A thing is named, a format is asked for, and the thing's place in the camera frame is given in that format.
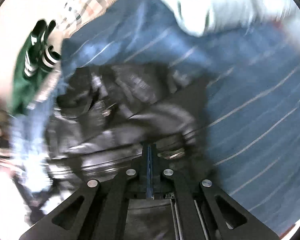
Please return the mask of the black leather jacket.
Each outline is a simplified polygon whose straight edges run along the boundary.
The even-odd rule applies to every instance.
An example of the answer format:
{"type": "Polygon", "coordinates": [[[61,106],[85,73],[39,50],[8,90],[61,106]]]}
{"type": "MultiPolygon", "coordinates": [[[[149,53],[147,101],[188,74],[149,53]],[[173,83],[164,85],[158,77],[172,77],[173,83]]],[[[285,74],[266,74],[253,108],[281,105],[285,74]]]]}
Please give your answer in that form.
{"type": "Polygon", "coordinates": [[[49,175],[72,184],[108,180],[153,142],[170,168],[204,178],[211,170],[204,155],[206,83],[160,64],[76,69],[46,127],[49,175]]]}

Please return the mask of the blue striped bed sheet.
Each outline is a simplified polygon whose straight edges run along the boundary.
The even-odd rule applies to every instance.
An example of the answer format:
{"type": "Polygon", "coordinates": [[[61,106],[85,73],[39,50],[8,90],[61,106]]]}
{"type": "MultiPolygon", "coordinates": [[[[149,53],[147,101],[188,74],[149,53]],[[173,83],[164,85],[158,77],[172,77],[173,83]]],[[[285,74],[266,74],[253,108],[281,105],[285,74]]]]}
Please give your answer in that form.
{"type": "MultiPolygon", "coordinates": [[[[198,180],[179,172],[203,192],[209,239],[279,239],[300,219],[300,50],[280,27],[298,13],[196,37],[161,0],[117,0],[69,38],[55,27],[48,43],[61,59],[25,114],[12,116],[14,181],[26,220],[52,226],[23,239],[56,239],[57,230],[92,238],[103,204],[97,191],[131,167],[135,158],[108,180],[72,184],[52,178],[47,165],[46,127],[71,75],[119,64],[164,65],[186,81],[206,77],[204,155],[211,170],[198,180]]],[[[175,239],[170,200],[131,199],[123,238],[175,239]]]]}

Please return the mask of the green folded striped garment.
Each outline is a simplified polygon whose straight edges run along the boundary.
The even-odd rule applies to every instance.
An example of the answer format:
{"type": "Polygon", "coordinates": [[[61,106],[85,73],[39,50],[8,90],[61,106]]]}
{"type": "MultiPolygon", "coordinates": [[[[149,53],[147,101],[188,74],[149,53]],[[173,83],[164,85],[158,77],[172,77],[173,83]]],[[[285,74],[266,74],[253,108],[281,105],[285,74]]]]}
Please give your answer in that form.
{"type": "Polygon", "coordinates": [[[55,27],[54,20],[50,23],[39,20],[19,52],[10,103],[12,116],[25,114],[44,87],[46,77],[61,59],[61,55],[55,51],[53,45],[48,43],[48,38],[55,27]]]}

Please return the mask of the light blue quilt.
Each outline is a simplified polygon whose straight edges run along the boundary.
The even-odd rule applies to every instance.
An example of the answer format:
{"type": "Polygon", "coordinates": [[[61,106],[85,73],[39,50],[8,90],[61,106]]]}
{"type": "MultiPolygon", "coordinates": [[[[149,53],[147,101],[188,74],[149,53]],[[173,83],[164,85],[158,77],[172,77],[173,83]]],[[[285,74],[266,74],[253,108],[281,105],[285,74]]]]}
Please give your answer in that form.
{"type": "Polygon", "coordinates": [[[255,22],[281,21],[297,11],[293,0],[161,0],[181,29],[201,37],[255,22]]]}

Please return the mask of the plaid checkered blanket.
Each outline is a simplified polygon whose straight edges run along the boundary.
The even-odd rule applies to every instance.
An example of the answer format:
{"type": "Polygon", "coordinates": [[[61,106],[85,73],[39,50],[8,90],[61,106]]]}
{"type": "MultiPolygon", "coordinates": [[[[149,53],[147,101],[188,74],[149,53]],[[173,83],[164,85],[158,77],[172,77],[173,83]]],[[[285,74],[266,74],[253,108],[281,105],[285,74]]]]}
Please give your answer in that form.
{"type": "Polygon", "coordinates": [[[56,29],[64,38],[102,16],[117,0],[65,0],[56,17],[56,29]]]}

